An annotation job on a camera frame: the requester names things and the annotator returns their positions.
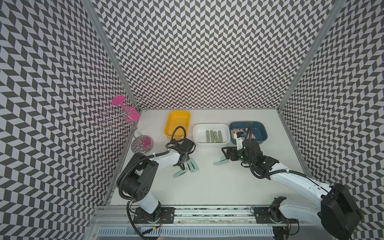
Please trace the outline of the pink knife vertical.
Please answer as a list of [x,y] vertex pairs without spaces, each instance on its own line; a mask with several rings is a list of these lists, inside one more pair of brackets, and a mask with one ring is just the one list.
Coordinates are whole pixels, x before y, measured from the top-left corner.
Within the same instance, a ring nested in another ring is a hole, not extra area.
[[237,133],[240,133],[240,135],[242,135],[244,131],[242,129],[232,129],[232,135]]

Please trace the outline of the dark teal storage box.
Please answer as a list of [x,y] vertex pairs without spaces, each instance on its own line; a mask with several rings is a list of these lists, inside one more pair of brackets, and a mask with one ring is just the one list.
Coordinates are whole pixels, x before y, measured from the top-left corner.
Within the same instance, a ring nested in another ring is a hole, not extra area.
[[[239,122],[230,123],[229,129],[231,133],[232,144],[236,144],[236,141],[233,138],[234,135],[232,135],[232,129],[242,129],[244,133],[246,133],[250,123],[251,122],[249,121],[239,121]],[[261,122],[253,122],[253,128],[254,128],[253,133],[255,135],[255,140],[257,143],[262,144],[264,141],[268,139],[266,128]]]

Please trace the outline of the olive knife vertical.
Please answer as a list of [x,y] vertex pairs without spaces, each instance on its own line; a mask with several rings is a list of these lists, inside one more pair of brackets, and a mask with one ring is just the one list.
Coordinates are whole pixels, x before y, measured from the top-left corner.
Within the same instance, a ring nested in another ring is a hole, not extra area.
[[214,131],[213,130],[210,130],[210,137],[211,137],[211,142],[214,143],[215,138],[214,138]]

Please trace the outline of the white storage box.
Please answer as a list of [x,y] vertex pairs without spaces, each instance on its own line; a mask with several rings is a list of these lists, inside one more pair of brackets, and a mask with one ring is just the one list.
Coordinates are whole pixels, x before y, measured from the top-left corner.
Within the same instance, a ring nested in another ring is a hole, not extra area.
[[230,129],[225,124],[198,124],[194,127],[193,139],[197,145],[225,147],[231,141]]

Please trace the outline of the yellow storage box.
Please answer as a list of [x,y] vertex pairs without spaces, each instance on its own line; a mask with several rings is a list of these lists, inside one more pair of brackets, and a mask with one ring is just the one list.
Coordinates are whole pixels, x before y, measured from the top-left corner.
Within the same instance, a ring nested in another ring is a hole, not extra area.
[[165,135],[171,140],[172,134],[179,126],[186,130],[186,134],[189,131],[191,114],[188,111],[172,111],[168,116],[168,120],[165,127]]

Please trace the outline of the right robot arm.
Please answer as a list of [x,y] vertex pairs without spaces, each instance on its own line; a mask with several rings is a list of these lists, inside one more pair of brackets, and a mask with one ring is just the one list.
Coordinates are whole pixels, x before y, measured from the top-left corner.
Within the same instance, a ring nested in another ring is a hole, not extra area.
[[254,139],[244,139],[237,147],[224,147],[222,152],[226,160],[240,161],[255,178],[280,183],[311,201],[306,204],[286,197],[275,198],[269,206],[269,216],[274,223],[303,220],[321,225],[338,240],[350,240],[363,219],[346,186],[322,183],[291,170],[278,160],[264,155]]

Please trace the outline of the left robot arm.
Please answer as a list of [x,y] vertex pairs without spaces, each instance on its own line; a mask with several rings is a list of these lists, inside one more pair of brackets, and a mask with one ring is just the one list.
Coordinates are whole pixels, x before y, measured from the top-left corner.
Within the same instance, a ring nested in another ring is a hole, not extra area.
[[185,169],[185,162],[196,149],[196,144],[187,138],[171,140],[167,150],[146,156],[136,153],[116,180],[119,196],[131,203],[136,202],[139,210],[156,222],[161,217],[161,203],[150,192],[158,170],[173,166]]

